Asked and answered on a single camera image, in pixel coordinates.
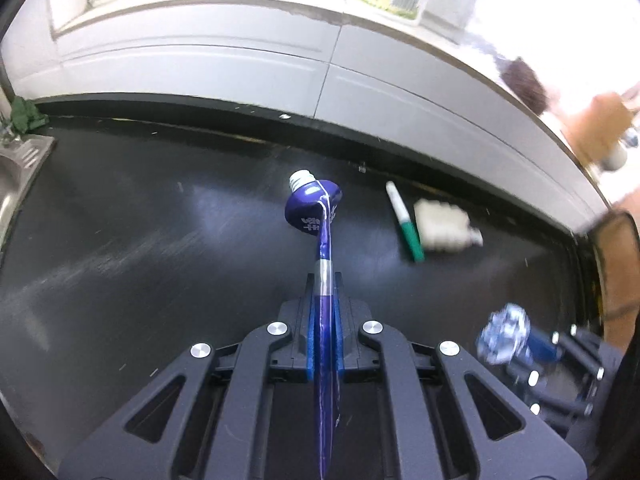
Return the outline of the purple toothpaste tube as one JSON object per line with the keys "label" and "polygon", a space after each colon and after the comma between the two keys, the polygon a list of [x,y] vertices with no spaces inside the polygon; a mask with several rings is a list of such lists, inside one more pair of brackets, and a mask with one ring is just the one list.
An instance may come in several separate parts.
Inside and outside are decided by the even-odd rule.
{"label": "purple toothpaste tube", "polygon": [[332,221],[342,199],[340,187],[299,169],[288,179],[291,195],[285,220],[300,232],[317,237],[314,275],[318,278],[319,355],[314,380],[319,477],[329,477],[335,429],[340,419],[340,385],[334,362]]}

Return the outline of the green white marker pen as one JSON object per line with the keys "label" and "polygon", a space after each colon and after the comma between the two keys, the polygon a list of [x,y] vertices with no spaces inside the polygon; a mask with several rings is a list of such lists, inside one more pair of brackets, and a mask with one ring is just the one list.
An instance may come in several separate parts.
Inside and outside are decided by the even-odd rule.
{"label": "green white marker pen", "polygon": [[425,257],[418,237],[418,232],[416,232],[416,227],[411,220],[405,202],[402,200],[398,192],[397,186],[393,181],[387,181],[385,189],[413,261],[423,262]]}

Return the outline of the wooden cutting board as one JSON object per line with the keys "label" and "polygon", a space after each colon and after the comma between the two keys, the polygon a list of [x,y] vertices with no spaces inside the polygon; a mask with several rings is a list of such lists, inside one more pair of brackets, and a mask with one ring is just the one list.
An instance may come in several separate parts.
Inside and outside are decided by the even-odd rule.
{"label": "wooden cutting board", "polygon": [[639,315],[639,190],[614,205],[591,239],[600,278],[604,340],[626,352]]}

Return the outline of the white foam brush head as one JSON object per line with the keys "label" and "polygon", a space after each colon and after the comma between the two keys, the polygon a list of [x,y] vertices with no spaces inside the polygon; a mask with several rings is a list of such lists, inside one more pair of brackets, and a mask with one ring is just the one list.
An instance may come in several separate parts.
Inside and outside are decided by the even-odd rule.
{"label": "white foam brush head", "polygon": [[462,252],[484,245],[480,230],[471,226],[468,213],[438,200],[418,200],[413,205],[422,247],[429,252]]}

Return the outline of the grey stone mortar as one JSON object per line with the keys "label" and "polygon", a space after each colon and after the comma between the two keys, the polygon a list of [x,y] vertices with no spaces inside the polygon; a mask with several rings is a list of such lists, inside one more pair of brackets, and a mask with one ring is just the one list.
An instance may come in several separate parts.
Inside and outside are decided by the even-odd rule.
{"label": "grey stone mortar", "polygon": [[608,153],[604,159],[599,162],[600,169],[606,172],[614,172],[620,170],[628,159],[628,152],[632,148],[638,148],[639,137],[638,130],[634,127],[627,129],[618,139],[614,148]]}

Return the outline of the bamboo utensil holder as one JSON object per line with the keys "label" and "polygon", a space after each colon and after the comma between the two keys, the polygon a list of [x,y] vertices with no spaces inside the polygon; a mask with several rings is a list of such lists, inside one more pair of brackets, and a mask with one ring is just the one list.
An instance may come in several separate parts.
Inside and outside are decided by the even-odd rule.
{"label": "bamboo utensil holder", "polygon": [[608,157],[638,114],[636,98],[625,101],[617,93],[601,94],[563,120],[563,134],[578,162],[589,166]]}

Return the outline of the jar of red beans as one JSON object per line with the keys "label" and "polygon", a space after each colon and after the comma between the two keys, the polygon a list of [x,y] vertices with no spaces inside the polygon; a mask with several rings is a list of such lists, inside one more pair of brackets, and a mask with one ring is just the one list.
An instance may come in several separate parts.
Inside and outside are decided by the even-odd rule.
{"label": "jar of red beans", "polygon": [[506,61],[500,70],[500,77],[536,116],[540,116],[548,110],[548,92],[534,70],[522,58]]}

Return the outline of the stainless steel sink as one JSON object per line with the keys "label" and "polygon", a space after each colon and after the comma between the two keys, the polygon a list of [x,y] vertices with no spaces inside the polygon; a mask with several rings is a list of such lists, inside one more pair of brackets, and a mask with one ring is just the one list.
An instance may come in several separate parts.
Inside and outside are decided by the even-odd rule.
{"label": "stainless steel sink", "polygon": [[52,136],[32,134],[1,145],[1,246],[6,244],[12,223],[54,142]]}

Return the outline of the green scrub cloth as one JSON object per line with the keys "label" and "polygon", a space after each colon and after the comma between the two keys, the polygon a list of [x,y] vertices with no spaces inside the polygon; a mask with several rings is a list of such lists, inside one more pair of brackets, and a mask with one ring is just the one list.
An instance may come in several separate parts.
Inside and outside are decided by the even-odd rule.
{"label": "green scrub cloth", "polygon": [[26,134],[49,123],[49,117],[38,110],[34,101],[16,96],[11,104],[11,124],[15,132]]}

